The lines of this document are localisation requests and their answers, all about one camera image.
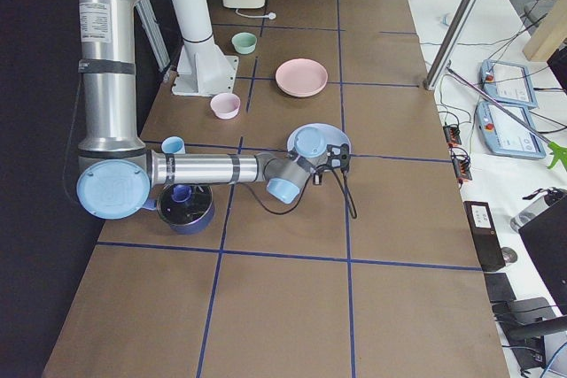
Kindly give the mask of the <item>light blue plate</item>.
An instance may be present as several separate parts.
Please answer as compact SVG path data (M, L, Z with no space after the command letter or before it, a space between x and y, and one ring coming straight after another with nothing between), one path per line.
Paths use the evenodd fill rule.
M303 158L319 158L324 153L338 155L346 145L351 150L348 136L339 128L326 123L308 123L296 128L287 139L287 151Z

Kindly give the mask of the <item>pink plate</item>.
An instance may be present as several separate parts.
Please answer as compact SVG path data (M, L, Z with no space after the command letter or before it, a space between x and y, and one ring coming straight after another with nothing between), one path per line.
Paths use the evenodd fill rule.
M295 58L282 63L276 70L276 84L285 94L310 97L320 93L328 82L326 68L308 58Z

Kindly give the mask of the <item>pink bowl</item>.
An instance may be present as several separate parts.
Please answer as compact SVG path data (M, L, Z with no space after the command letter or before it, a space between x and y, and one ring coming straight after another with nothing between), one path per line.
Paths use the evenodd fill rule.
M221 120L235 118L240 110L241 101L234 93L221 93L212 97L210 108L214 115Z

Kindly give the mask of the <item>blue saucepan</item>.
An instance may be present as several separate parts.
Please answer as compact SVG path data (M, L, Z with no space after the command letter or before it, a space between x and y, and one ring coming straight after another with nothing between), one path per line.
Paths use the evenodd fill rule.
M159 217L176 233L195 235L208 227L215 214L213 192L209 186L190 185L192 195L185 203L172 200L174 185L165 186L157 198L149 197L143 208L156 211Z

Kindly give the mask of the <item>small blue cup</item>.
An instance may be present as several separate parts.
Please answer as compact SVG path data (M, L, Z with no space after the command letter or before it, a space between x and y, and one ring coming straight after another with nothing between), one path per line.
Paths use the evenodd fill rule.
M192 189L190 185L178 184L174 185L171 198L174 202L180 204L189 201L191 195Z

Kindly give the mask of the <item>upper orange connector board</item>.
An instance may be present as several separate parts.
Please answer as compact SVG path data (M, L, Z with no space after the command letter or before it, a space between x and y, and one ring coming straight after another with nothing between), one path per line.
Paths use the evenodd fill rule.
M462 144L461 130L457 124L445 125L443 132L448 146L454 147Z

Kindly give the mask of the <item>orange connector board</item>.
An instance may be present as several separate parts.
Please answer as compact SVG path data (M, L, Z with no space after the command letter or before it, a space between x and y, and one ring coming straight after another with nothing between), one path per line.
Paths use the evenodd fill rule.
M451 160L456 180L459 183L472 181L470 171L470 157L466 154L451 154Z
M457 124L445 125L443 132L448 146L454 147L462 144L461 130Z

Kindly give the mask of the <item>green bowl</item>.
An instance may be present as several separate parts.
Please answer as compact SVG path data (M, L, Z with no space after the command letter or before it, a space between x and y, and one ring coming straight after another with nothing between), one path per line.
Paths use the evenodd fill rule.
M241 32L235 34L231 38L231 42L237 53L247 55L255 51L257 45L257 37L252 33Z

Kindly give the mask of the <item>black rectangular box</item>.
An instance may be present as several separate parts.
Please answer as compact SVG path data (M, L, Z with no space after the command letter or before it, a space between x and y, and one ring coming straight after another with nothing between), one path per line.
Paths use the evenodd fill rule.
M463 205L482 270L496 272L502 269L505 267L505 261L489 204L479 201L464 201Z

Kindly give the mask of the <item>lower teach pendant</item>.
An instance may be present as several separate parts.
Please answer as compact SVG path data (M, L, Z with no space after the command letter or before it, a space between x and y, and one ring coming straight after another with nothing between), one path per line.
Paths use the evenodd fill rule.
M547 156L538 137L494 105L481 101L476 114L480 134L492 154L524 159L543 159Z

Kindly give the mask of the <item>teach pendant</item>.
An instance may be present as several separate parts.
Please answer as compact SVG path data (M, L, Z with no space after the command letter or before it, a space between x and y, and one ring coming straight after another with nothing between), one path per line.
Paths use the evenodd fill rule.
M480 134L492 154L524 159L543 159L547 156L538 137L494 105L481 101L476 114Z
M498 102L538 107L532 80L526 66L486 59L479 70L484 92Z

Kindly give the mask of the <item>black power adapter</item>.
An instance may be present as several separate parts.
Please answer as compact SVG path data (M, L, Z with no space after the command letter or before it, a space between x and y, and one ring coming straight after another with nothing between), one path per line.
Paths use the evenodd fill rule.
M517 299L505 273L485 273L486 290L491 303L503 303Z

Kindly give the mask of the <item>green plastic clamp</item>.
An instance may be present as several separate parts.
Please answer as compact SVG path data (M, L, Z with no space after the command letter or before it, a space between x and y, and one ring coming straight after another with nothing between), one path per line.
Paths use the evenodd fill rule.
M547 169L552 169L557 163L561 163L564 170L567 170L567 148L555 142L549 142L547 147L552 154L551 163L547 166Z

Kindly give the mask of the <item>wooden block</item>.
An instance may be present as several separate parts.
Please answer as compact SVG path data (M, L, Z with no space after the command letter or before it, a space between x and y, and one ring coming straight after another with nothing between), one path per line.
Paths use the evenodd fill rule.
M536 26L524 46L525 57L546 62L566 40L566 0L537 0L524 7L524 16Z

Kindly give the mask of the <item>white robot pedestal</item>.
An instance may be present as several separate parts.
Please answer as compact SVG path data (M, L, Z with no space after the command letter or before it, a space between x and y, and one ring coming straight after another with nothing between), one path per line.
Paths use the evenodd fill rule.
M183 39L172 92L178 96L215 96L230 92L238 57L226 56L214 40L206 0L172 0Z

